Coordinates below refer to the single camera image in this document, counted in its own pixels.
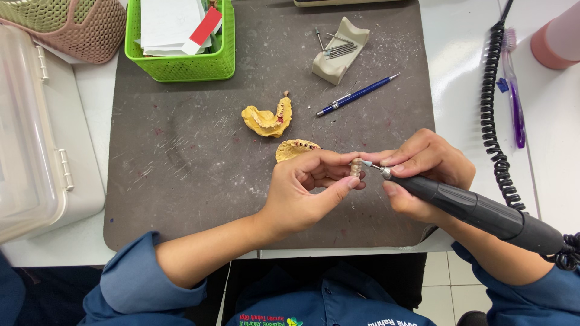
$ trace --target gray work mat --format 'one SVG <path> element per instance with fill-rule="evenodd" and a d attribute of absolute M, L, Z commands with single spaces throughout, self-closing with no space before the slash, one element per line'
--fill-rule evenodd
<path fill-rule="evenodd" d="M 266 202 L 275 150 L 304 139 L 340 153 L 398 148 L 434 130 L 418 1 L 297 8 L 292 1 L 235 1 L 232 79 L 164 84 L 119 53 L 111 121 L 104 239 L 119 250 L 149 230 L 163 241 L 257 212 Z M 312 74 L 314 27 L 343 16 L 371 35 L 339 86 Z M 329 38 L 324 36 L 326 44 Z M 316 118 L 329 102 L 401 73 L 382 88 Z M 290 91 L 292 122 L 280 138 L 244 124 L 248 105 L 276 109 Z M 429 224 L 396 214 L 377 171 L 311 229 L 270 249 L 411 246 Z"/>

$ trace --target coiled black cable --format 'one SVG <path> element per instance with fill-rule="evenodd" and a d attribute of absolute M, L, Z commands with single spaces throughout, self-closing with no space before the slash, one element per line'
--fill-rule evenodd
<path fill-rule="evenodd" d="M 495 134 L 494 122 L 494 92 L 495 80 L 497 78 L 499 55 L 502 51 L 503 33 L 505 31 L 505 17 L 512 5 L 513 0 L 510 0 L 506 9 L 503 12 L 502 19 L 491 27 L 490 48 L 487 53 L 487 60 L 485 61 L 485 73 L 483 75 L 483 87 L 481 87 L 481 132 L 484 140 L 483 146 L 487 147 L 485 150 L 487 154 L 493 155 L 491 160 L 494 162 L 495 181 L 498 183 L 499 190 L 502 192 L 503 199 L 506 204 L 519 211 L 525 209 L 524 203 L 520 202 L 521 197 L 516 192 L 513 186 L 513 181 L 509 174 L 510 165 L 508 157 L 499 148 L 498 137 Z"/>
<path fill-rule="evenodd" d="M 499 55 L 502 51 L 504 25 L 509 9 L 512 7 L 512 2 L 513 0 L 508 1 L 503 10 L 502 18 L 491 27 L 490 48 L 485 61 L 483 86 L 481 87 L 480 124 L 484 140 L 483 146 L 487 148 L 485 150 L 487 154 L 493 155 L 491 160 L 494 162 L 495 181 L 498 183 L 503 199 L 509 207 L 523 211 L 525 205 L 521 202 L 521 197 L 517 194 L 517 190 L 510 178 L 508 157 L 499 148 L 494 122 L 495 80 L 498 72 Z M 575 270 L 580 264 L 580 232 L 576 233 L 576 235 L 565 234 L 562 249 L 558 253 L 551 256 L 541 255 L 541 257 L 548 262 L 554 263 L 559 269 Z"/>

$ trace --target blue mechanical pencil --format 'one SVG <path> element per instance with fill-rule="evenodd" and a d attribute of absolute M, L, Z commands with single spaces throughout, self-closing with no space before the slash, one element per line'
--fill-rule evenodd
<path fill-rule="evenodd" d="M 400 74 L 396 74 L 396 75 L 393 75 L 391 77 L 387 77 L 387 78 L 382 79 L 382 80 L 380 80 L 380 81 L 378 81 L 378 82 L 376 82 L 376 83 L 374 83 L 374 84 L 372 84 L 370 86 L 367 86 L 367 87 L 365 87 L 365 88 L 363 88 L 363 89 L 361 89 L 361 90 L 359 90 L 359 91 L 357 91 L 355 93 L 351 93 L 351 94 L 348 94 L 346 96 L 343 96 L 340 99 L 338 99 L 338 100 L 330 103 L 327 107 L 325 107 L 324 109 L 322 109 L 322 111 L 318 112 L 316 114 L 316 116 L 317 117 L 322 117 L 326 113 L 333 112 L 337 108 L 339 108 L 341 106 L 344 106 L 344 105 L 347 105 L 350 102 L 358 99 L 359 97 L 361 97 L 363 95 L 366 95 L 366 94 L 372 92 L 373 90 L 375 90 L 375 89 L 383 86 L 384 84 L 386 84 L 386 83 L 390 82 L 391 80 L 393 80 L 393 78 L 395 78 L 398 75 L 400 75 Z"/>

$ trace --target container latch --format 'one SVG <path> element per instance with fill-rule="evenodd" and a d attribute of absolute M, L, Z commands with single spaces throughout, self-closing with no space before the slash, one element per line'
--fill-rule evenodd
<path fill-rule="evenodd" d="M 48 82 L 48 70 L 46 69 L 46 56 L 44 55 L 44 48 L 37 45 L 38 59 L 40 61 L 41 79 L 42 83 Z"/>
<path fill-rule="evenodd" d="M 72 191 L 74 189 L 73 175 L 71 174 L 71 168 L 68 164 L 68 154 L 66 150 L 60 149 L 60 163 L 63 165 L 64 180 L 66 181 L 66 191 Z"/>

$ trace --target finger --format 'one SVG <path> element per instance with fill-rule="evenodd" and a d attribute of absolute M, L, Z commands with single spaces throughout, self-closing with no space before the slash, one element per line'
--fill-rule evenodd
<path fill-rule="evenodd" d="M 315 179 L 314 180 L 314 187 L 316 188 L 328 188 L 336 182 L 333 178 L 323 178 L 323 179 Z"/>
<path fill-rule="evenodd" d="M 312 174 L 312 176 L 315 179 L 323 179 L 327 176 L 338 180 L 338 179 L 342 179 L 345 176 L 350 176 L 350 165 L 340 165 L 340 166 L 326 166 L 326 165 L 321 165 L 322 170 L 320 170 L 319 168 L 314 169 L 314 171 L 311 171 L 310 173 Z"/>
<path fill-rule="evenodd" d="M 438 166 L 447 156 L 448 151 L 443 146 L 429 146 L 409 160 L 393 166 L 391 173 L 399 178 L 408 178 Z"/>
<path fill-rule="evenodd" d="M 362 190 L 365 189 L 367 186 L 367 183 L 364 181 L 361 181 L 359 184 L 357 184 L 357 186 L 354 188 L 355 190 Z"/>
<path fill-rule="evenodd" d="M 358 153 L 358 157 L 362 158 L 365 161 L 371 161 L 375 165 L 379 165 L 379 162 L 381 160 L 384 160 L 385 158 L 390 157 L 396 151 L 397 150 L 386 150 L 386 151 L 381 151 L 378 153 L 365 153 L 362 151 L 362 152 Z"/>
<path fill-rule="evenodd" d="M 441 136 L 437 136 L 429 129 L 421 129 L 409 138 L 397 151 L 391 156 L 382 159 L 381 166 L 393 166 L 410 159 L 422 150 L 426 149 L 434 141 L 445 141 Z"/>
<path fill-rule="evenodd" d="M 383 189 L 391 202 L 393 210 L 403 213 L 415 220 L 435 220 L 434 216 L 445 212 L 429 205 L 419 198 L 411 195 L 405 188 L 392 181 L 384 181 Z"/>
<path fill-rule="evenodd" d="M 316 188 L 316 184 L 315 184 L 315 180 L 313 177 L 309 176 L 308 178 L 306 178 L 305 181 L 301 182 L 302 187 L 304 187 L 304 189 L 306 189 L 306 191 L 310 191 L 314 188 Z"/>
<path fill-rule="evenodd" d="M 331 177 L 335 180 L 340 180 L 347 176 L 350 176 L 350 165 L 341 165 L 341 166 L 328 166 L 327 169 L 320 173 L 314 174 L 314 172 L 310 172 L 312 177 L 315 179 L 323 179 L 325 177 Z M 361 171 L 361 175 L 359 179 L 363 179 L 366 176 L 364 171 Z"/>
<path fill-rule="evenodd" d="M 316 201 L 316 209 L 318 213 L 326 215 L 334 207 L 336 207 L 349 193 L 360 183 L 360 179 L 355 176 L 342 178 L 333 183 L 320 194 L 312 196 L 312 200 Z"/>
<path fill-rule="evenodd" d="M 358 152 L 338 154 L 329 150 L 313 150 L 297 157 L 287 160 L 287 164 L 302 172 L 311 172 L 320 168 L 321 164 L 326 166 L 348 165 L 350 161 L 358 157 Z"/>
<path fill-rule="evenodd" d="M 333 185 L 336 182 L 336 180 L 332 179 L 332 178 L 324 178 L 324 179 L 320 179 L 320 180 L 314 180 L 314 187 L 316 188 L 328 188 L 331 185 Z M 359 184 L 356 185 L 356 187 L 354 188 L 355 190 L 362 190 L 365 189 L 365 187 L 367 186 L 366 182 L 361 181 Z"/>

